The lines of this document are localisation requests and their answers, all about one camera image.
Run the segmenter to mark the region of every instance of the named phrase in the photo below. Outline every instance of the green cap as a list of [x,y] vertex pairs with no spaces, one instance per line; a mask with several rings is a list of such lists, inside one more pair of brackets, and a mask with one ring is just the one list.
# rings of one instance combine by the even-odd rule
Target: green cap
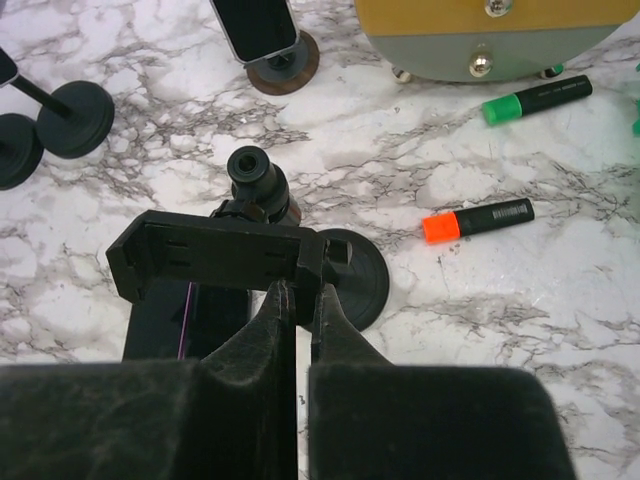
[[[640,100],[638,100],[638,114],[640,114]],[[640,120],[638,120],[636,123],[633,124],[633,134],[636,137],[640,137]]]
[[515,93],[482,104],[482,113],[489,125],[515,120],[522,116],[522,105]]

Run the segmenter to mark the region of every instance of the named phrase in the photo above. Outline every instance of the orange highlighter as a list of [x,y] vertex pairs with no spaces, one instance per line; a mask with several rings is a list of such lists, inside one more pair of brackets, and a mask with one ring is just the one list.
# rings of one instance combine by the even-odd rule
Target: orange highlighter
[[522,198],[428,217],[422,220],[422,226],[427,243],[434,244],[519,225],[534,218],[531,201]]

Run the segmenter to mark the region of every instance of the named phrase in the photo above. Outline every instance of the phone screen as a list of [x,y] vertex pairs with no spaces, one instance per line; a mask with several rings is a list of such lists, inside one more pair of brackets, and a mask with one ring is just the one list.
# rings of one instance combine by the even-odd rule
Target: phone screen
[[295,45],[287,0],[211,0],[236,56],[253,62]]
[[[178,358],[189,282],[158,279],[145,300],[131,308],[123,360]],[[247,324],[247,290],[193,285],[185,357],[202,359]]]

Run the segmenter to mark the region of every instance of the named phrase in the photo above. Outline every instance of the round black base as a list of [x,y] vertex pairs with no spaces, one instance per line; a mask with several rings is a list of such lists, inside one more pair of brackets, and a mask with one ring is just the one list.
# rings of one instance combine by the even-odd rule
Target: round black base
[[36,129],[44,148],[62,158],[78,158],[95,150],[113,125],[115,108],[111,95],[95,83],[67,83],[51,94],[73,114],[62,118],[42,108]]
[[[318,233],[351,243],[349,266],[332,266],[340,278],[336,291],[342,310],[361,332],[378,319],[389,297],[389,270],[384,257],[371,240],[351,230],[334,228]],[[312,324],[304,328],[311,331]]]
[[247,68],[251,84],[267,95],[287,95],[304,87],[318,71],[318,44],[304,30],[295,48],[270,60],[261,60]]
[[0,115],[0,190],[17,187],[42,159],[35,122],[24,115]]

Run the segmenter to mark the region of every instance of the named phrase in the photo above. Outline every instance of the gray base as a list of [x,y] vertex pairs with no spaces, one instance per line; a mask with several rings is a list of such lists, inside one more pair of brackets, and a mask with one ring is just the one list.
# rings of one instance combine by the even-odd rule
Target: gray base
[[[608,37],[617,25],[563,30],[451,35],[378,37],[369,41],[398,68],[431,80],[490,82],[535,75],[587,51]],[[469,73],[469,61],[485,45],[493,70],[485,77]]]

